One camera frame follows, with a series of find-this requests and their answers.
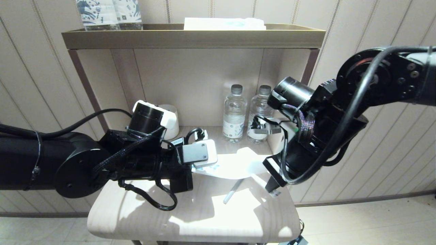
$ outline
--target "wall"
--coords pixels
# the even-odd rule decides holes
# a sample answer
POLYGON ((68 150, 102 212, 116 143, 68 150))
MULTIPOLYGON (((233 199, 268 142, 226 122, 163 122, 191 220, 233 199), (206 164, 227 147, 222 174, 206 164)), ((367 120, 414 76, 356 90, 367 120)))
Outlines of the wall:
MULTIPOLYGON (((257 17, 327 30, 313 88, 335 77, 360 50, 436 41, 433 0, 140 0, 140 5, 144 23, 182 23, 185 16, 257 17)), ((50 132, 91 114, 60 35, 82 27, 74 0, 0 1, 0 18, 0 122, 50 132)), ((369 125, 339 164, 290 188, 296 203, 436 189, 435 109, 394 103, 365 115, 369 125)), ((96 119, 78 131, 95 139, 104 133, 96 119)), ((0 213, 87 212, 96 196, 67 199, 54 191, 0 191, 0 213)))

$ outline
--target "tiled floor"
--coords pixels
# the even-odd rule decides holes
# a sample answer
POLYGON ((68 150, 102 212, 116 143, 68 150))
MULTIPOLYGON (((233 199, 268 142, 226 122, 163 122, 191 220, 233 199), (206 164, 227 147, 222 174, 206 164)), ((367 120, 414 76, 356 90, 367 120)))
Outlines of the tiled floor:
MULTIPOLYGON (((303 236, 310 245, 436 244, 434 195, 297 210, 306 224, 303 236)), ((86 229, 86 218, 3 217, 0 245, 132 243, 93 236, 86 229)))

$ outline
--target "plastic bottle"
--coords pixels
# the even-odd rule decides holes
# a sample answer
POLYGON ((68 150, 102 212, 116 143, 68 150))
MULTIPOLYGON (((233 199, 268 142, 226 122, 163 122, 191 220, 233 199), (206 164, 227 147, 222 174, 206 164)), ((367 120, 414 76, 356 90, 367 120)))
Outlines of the plastic bottle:
POLYGON ((242 97, 242 85, 232 85, 230 95, 224 101, 224 139, 231 143, 239 142, 244 131, 247 100, 242 97))
POLYGON ((139 0, 113 0, 121 30, 142 30, 139 0))
POLYGON ((274 109, 271 108, 268 102, 268 96, 271 93, 271 87, 268 85, 262 85, 259 88, 259 94, 255 95, 250 101, 250 114, 248 117, 247 138, 250 142, 260 144, 266 140, 266 134, 256 134, 254 129, 250 129, 253 123, 255 115, 261 115, 264 117, 272 117, 274 109))
POLYGON ((112 0, 76 0, 77 9, 87 31, 119 30, 112 0))

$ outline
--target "shelf top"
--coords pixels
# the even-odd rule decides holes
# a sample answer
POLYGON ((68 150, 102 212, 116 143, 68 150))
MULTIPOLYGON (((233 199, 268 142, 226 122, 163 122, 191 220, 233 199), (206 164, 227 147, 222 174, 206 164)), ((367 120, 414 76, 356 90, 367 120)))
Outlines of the shelf top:
POLYGON ((185 31, 183 24, 144 24, 135 31, 63 32, 67 49, 113 48, 320 48, 325 31, 265 24, 265 31, 185 31))

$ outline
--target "baseboard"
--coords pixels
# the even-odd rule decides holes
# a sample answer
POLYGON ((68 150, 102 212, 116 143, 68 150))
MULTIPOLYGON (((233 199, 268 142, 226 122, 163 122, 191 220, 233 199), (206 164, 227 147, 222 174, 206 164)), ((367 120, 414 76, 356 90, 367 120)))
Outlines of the baseboard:
POLYGON ((337 200, 337 201, 325 201, 325 202, 303 202, 303 203, 295 203, 295 207, 297 207, 297 208, 299 208, 299 207, 315 207, 315 206, 362 203, 362 202, 371 202, 371 201, 384 201, 384 200, 399 199, 399 198, 406 198, 406 197, 425 196, 425 195, 430 195, 430 194, 436 194, 436 190, 420 191, 420 192, 398 194, 398 195, 389 195, 389 196, 382 196, 382 197, 367 197, 367 198, 357 198, 357 199, 337 200))
MULTIPOLYGON (((314 206, 328 206, 328 205, 340 205, 340 204, 351 204, 351 203, 362 203, 370 201, 383 201, 390 199, 398 199, 405 197, 417 197, 436 194, 436 190, 421 191, 407 194, 390 195, 383 197, 368 197, 350 200, 338 200, 338 201, 326 201, 326 202, 304 202, 295 203, 295 207, 314 207, 314 206)), ((85 218, 88 213, 0 213, 0 217, 18 217, 18 218, 85 218)))
POLYGON ((86 218, 88 213, 0 213, 0 217, 16 218, 86 218))

